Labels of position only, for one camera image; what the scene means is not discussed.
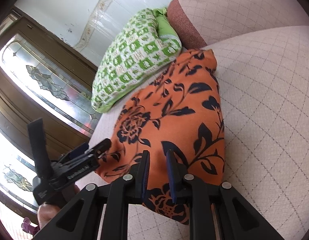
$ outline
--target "wall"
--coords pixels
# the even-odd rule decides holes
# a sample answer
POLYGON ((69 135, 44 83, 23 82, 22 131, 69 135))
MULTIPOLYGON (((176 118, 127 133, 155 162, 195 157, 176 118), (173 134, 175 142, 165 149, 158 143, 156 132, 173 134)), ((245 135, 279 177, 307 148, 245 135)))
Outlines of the wall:
POLYGON ((70 46, 79 40, 99 0, 18 0, 15 5, 70 46))

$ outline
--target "sofa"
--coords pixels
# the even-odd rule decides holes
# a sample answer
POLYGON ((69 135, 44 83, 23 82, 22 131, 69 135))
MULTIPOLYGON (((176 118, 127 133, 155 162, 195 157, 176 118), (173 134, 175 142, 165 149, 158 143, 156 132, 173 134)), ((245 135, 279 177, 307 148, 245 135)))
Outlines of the sofa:
MULTIPOLYGON (((297 0, 173 0, 168 19, 184 47, 213 49, 217 59, 226 140, 224 181, 230 182, 285 240, 306 239, 306 12, 297 0)), ((90 146, 112 136, 123 105, 135 91, 102 115, 90 146)), ((77 184, 83 188, 91 182, 105 184, 94 173, 77 184)), ((186 240, 189 227, 143 206, 130 205, 128 239, 186 240)))

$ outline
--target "silver screw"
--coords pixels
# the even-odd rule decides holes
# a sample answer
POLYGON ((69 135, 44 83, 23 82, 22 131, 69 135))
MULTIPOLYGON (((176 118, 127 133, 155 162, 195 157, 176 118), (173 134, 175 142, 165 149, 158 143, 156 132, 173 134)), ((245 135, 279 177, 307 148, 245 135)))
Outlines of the silver screw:
POLYGON ((224 182, 221 184, 221 186, 224 188, 224 189, 230 189, 231 188, 231 184, 229 182, 224 182))
POLYGON ((94 190, 96 188, 96 184, 88 184, 88 185, 86 185, 86 190, 87 191, 92 191, 92 190, 94 190))
POLYGON ((131 174, 126 174, 123 176, 124 180, 131 180, 133 178, 133 176, 131 174))
POLYGON ((184 176, 184 178, 185 178, 186 180, 193 180, 195 177, 194 177, 192 174, 186 174, 186 175, 184 176))

